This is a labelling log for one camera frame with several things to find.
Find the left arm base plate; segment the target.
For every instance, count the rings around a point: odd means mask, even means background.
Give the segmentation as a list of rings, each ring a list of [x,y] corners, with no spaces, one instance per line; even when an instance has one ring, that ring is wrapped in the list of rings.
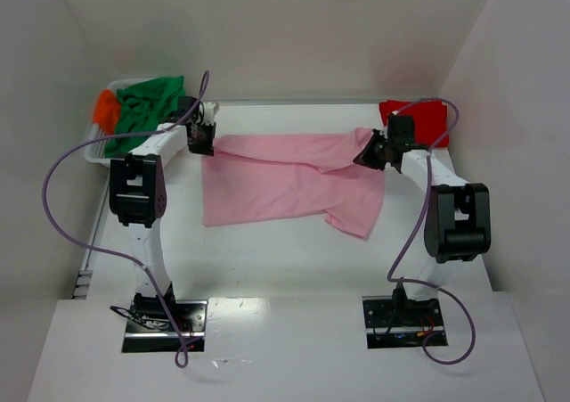
[[[175,323],[191,353],[204,351],[207,307],[205,300],[182,301],[175,306]],[[118,308],[117,312],[126,319],[122,353],[175,353],[181,348],[175,328],[162,309],[139,313],[132,305],[129,309]]]

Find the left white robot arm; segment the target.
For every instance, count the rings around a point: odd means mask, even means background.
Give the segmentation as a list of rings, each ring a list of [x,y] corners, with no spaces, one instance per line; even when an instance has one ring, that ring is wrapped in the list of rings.
[[[182,96],[177,108],[151,135],[127,153],[110,160],[110,211],[118,218],[131,243],[136,291],[130,308],[112,310],[141,327],[170,330],[169,315],[176,311],[172,280],[168,276],[160,238],[167,209],[164,168],[181,150],[212,156],[219,104]]]

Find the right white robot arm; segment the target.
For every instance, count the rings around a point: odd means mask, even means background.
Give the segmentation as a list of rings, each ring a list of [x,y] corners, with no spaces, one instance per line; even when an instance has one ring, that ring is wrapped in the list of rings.
[[[395,271],[403,254],[397,255],[387,274],[396,285],[393,294],[366,302],[365,323],[370,330],[424,324],[436,316],[436,294],[445,292],[451,274],[491,247],[489,190],[457,176],[431,146],[417,143],[413,119],[406,115],[391,115],[385,128],[373,130],[354,163],[374,170],[393,168],[424,193],[419,218],[402,251],[422,236],[425,266],[416,277],[398,277]]]

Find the pink t shirt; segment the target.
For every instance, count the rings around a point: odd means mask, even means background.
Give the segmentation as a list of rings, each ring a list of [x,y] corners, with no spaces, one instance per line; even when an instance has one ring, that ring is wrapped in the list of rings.
[[[323,214],[367,238],[384,200],[384,175],[353,162],[369,128],[346,134],[225,135],[202,161],[203,223],[229,226]]]

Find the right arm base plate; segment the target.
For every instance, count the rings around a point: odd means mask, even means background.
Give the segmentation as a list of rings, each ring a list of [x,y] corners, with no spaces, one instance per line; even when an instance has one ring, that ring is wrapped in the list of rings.
[[[368,349],[421,348],[448,345],[439,301],[405,301],[395,308],[391,297],[362,299]]]

